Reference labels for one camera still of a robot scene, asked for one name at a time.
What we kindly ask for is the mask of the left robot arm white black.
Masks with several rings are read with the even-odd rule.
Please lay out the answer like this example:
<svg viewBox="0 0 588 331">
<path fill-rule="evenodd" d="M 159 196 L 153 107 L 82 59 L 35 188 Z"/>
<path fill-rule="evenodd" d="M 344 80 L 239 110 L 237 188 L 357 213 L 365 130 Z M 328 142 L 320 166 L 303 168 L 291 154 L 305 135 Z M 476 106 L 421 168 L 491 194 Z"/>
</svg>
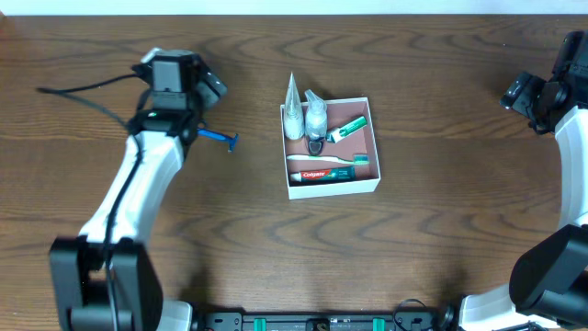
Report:
<svg viewBox="0 0 588 331">
<path fill-rule="evenodd" d="M 227 86 L 192 51 L 154 48 L 131 68 L 147 89 L 134 116 L 119 171 L 102 203 L 75 237 L 58 237 L 51 279 L 63 330 L 196 330 L 192 304 L 166 300 L 147 245 L 165 192 L 200 136 L 227 143 L 237 136 L 208 129 L 205 111 Z"/>
</svg>

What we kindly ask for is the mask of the clear pump bottle blue liquid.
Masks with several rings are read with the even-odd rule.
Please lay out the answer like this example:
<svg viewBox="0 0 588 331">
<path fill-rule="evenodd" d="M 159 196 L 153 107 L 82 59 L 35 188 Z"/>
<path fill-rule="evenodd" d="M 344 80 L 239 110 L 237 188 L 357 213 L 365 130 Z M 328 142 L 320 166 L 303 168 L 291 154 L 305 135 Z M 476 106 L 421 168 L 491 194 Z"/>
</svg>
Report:
<svg viewBox="0 0 588 331">
<path fill-rule="evenodd" d="M 322 152 L 328 128 L 327 104 L 310 89 L 305 91 L 308 107 L 305 114 L 305 134 L 310 155 Z"/>
</svg>

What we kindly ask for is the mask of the white Pantene tube gold cap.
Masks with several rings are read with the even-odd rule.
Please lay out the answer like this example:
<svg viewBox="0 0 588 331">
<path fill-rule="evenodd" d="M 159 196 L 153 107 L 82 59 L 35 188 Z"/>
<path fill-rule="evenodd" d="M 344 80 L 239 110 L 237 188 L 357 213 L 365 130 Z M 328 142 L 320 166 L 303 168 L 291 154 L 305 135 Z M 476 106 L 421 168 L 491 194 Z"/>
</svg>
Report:
<svg viewBox="0 0 588 331">
<path fill-rule="evenodd" d="M 304 116 L 294 74 L 290 74 L 283 114 L 284 134 L 289 140 L 299 140 L 304 135 Z"/>
</svg>

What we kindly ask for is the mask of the blue disposable razor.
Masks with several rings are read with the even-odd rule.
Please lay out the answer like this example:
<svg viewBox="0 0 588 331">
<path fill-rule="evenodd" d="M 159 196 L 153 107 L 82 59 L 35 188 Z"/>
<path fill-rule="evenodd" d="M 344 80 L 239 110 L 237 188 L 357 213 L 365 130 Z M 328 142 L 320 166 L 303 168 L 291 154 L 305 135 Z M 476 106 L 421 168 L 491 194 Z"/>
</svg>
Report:
<svg viewBox="0 0 588 331">
<path fill-rule="evenodd" d="M 237 144 L 238 140 L 239 140 L 239 134 L 235 133 L 233 136 L 221 133 L 221 132 L 217 132 L 217 131 L 211 131 L 208 129 L 201 129 L 198 128 L 198 135 L 199 136 L 203 136 L 221 143 L 227 143 L 228 144 L 228 152 L 232 153 L 235 145 Z"/>
</svg>

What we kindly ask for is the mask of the green white toothbrush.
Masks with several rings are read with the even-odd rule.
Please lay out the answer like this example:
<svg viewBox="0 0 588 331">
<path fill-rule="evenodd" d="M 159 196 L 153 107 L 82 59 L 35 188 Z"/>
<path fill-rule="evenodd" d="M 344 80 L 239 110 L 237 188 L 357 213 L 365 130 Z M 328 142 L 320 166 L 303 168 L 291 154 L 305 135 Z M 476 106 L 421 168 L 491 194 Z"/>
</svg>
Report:
<svg viewBox="0 0 588 331">
<path fill-rule="evenodd" d="M 370 163 L 367 154 L 355 154 L 352 160 L 343 159 L 338 156 L 321 156 L 308 154 L 289 154 L 286 156 L 289 161 L 321 161 L 349 166 L 364 166 Z"/>
</svg>

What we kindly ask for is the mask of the green Colgate toothpaste tube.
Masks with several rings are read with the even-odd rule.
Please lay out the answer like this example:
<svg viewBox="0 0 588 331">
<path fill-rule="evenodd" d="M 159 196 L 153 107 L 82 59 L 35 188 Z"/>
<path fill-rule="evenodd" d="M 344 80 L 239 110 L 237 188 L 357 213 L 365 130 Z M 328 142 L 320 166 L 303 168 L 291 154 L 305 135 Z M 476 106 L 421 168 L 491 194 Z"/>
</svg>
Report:
<svg viewBox="0 0 588 331">
<path fill-rule="evenodd" d="M 356 171 L 352 166 L 306 170 L 288 175 L 293 182 L 339 182 L 356 178 Z"/>
</svg>

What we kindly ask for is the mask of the green white soap box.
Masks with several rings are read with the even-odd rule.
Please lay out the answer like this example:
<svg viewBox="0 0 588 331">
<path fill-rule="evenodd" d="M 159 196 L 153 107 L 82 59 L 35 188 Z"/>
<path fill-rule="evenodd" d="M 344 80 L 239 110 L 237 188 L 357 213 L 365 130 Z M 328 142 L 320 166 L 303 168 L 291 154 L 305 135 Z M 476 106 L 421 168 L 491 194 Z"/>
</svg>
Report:
<svg viewBox="0 0 588 331">
<path fill-rule="evenodd" d="M 326 142 L 339 143 L 346 137 L 354 134 L 356 131 L 363 129 L 367 124 L 368 123 L 366 118 L 364 116 L 360 116 L 346 123 L 342 127 L 337 127 L 329 130 L 325 137 Z"/>
</svg>

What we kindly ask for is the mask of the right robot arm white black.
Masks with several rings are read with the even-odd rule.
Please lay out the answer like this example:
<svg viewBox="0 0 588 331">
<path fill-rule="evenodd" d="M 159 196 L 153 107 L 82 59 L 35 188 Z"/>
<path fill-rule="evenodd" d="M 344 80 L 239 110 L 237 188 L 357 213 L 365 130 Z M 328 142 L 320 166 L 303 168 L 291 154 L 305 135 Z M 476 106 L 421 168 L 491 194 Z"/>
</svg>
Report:
<svg viewBox="0 0 588 331">
<path fill-rule="evenodd" d="M 522 72 L 500 104 L 549 135 L 560 163 L 554 232 L 514 263 L 509 280 L 459 303 L 458 330 L 580 330 L 587 326 L 587 33 L 561 42 L 549 78 Z"/>
</svg>

